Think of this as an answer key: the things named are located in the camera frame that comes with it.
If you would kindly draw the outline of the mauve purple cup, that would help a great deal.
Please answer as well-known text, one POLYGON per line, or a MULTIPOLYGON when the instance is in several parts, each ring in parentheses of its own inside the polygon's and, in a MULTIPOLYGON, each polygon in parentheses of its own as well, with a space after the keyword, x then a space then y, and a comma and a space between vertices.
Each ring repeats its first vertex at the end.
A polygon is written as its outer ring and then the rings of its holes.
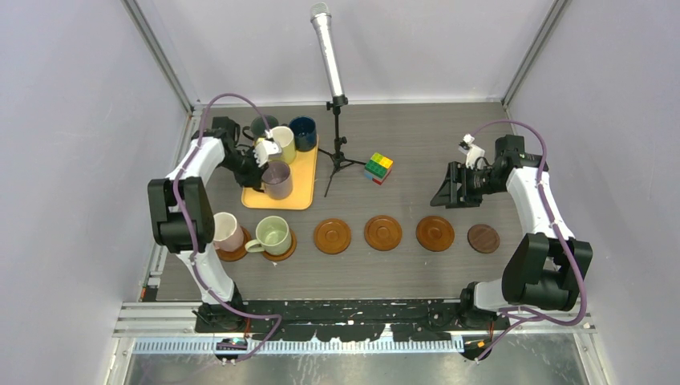
POLYGON ((274 200, 283 200, 293 191, 293 179, 290 166, 283 161, 270 161, 261 176, 265 194, 274 200))

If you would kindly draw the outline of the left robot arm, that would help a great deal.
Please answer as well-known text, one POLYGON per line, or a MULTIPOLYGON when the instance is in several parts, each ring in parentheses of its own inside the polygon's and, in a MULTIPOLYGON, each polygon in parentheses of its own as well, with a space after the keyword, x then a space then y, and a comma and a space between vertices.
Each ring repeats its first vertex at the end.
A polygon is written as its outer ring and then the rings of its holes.
POLYGON ((238 148, 240 134, 239 124, 228 117, 217 117, 210 128, 200 126, 180 163, 147 187, 156 244, 175 254, 192 275, 202 300, 198 318, 228 332, 240 330, 247 318, 263 318, 246 312, 213 247, 217 226, 205 188, 217 168, 233 172, 239 182, 253 183, 261 175, 253 150, 238 148))

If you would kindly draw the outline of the light green mug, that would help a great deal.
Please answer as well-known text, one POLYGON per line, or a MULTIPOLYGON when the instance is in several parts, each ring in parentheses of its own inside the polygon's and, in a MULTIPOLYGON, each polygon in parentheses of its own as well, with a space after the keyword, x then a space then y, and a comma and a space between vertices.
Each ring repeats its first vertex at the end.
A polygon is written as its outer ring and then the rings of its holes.
POLYGON ((288 222, 282 217, 269 216, 256 227, 254 238, 245 244, 248 253, 267 253, 281 256, 292 246, 292 234, 288 222))

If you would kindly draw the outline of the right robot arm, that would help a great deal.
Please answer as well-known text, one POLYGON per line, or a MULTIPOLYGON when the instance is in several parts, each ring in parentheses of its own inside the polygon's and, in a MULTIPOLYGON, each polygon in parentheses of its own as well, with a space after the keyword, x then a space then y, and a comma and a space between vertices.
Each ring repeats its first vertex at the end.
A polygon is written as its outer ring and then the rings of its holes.
POLYGON ((593 249, 565 225, 549 186, 545 155, 526 152, 524 138, 514 135, 496 140, 492 163, 478 164, 485 152, 470 134, 459 149, 466 160, 449 163, 431 206, 475 208, 486 195, 509 193, 524 233, 501 278, 472 282, 461 291, 460 323, 478 329, 501 311, 521 306, 536 314, 571 310, 585 283, 593 249))

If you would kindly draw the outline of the dark green mug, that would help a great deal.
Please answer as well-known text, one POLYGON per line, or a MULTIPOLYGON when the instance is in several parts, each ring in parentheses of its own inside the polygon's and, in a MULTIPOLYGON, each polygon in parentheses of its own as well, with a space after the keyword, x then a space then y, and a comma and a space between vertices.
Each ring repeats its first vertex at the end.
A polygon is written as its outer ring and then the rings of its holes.
POLYGON ((264 115, 264 117, 258 116, 249 126, 246 126, 242 132, 247 139, 256 140, 265 137, 267 128, 275 128, 279 125, 278 119, 272 115, 264 115))

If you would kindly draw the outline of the dark brown coaster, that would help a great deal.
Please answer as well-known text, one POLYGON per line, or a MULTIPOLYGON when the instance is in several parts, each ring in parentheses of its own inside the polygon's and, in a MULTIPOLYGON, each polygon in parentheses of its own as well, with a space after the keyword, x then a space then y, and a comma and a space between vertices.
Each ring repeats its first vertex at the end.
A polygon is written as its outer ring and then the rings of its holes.
POLYGON ((467 241, 478 253, 494 253, 500 247, 500 235, 486 224, 473 225, 467 232, 467 241))

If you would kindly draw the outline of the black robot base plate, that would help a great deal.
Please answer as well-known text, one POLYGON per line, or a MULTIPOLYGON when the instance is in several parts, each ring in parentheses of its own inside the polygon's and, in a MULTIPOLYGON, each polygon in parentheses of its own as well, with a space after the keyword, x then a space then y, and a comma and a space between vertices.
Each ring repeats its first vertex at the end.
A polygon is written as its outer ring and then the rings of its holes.
POLYGON ((220 305, 193 311, 197 333, 244 333, 262 340, 373 342, 391 331, 396 342, 443 341, 445 333, 499 334, 509 322, 466 313, 457 299, 253 300, 234 314, 220 305))

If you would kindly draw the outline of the pink white cup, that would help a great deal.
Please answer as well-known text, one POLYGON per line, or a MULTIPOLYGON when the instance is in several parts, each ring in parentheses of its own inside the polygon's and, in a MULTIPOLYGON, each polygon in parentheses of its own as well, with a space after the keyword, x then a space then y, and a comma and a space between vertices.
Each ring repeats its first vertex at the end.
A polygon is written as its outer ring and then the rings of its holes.
POLYGON ((212 243, 217 250, 235 253, 244 248, 245 233, 233 214, 227 212, 215 213, 213 220, 215 231, 212 243))

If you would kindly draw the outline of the cream yellow cup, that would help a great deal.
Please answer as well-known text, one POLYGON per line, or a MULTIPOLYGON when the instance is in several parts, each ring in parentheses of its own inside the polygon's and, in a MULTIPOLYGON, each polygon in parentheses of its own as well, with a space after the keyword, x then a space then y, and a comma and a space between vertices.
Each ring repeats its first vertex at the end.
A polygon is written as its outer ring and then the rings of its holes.
POLYGON ((286 126, 277 126, 271 129, 271 133, 274 141, 281 147, 281 154, 271 156, 271 159, 292 164, 297 155, 292 130, 286 126))

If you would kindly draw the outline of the navy blue cup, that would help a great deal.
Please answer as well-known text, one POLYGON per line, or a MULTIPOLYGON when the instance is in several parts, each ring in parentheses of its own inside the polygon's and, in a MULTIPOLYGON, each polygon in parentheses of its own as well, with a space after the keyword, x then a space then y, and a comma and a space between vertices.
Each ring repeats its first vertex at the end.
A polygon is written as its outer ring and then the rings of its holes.
POLYGON ((313 150, 318 143, 317 125, 309 116, 299 116, 289 122, 295 147, 300 152, 313 150))

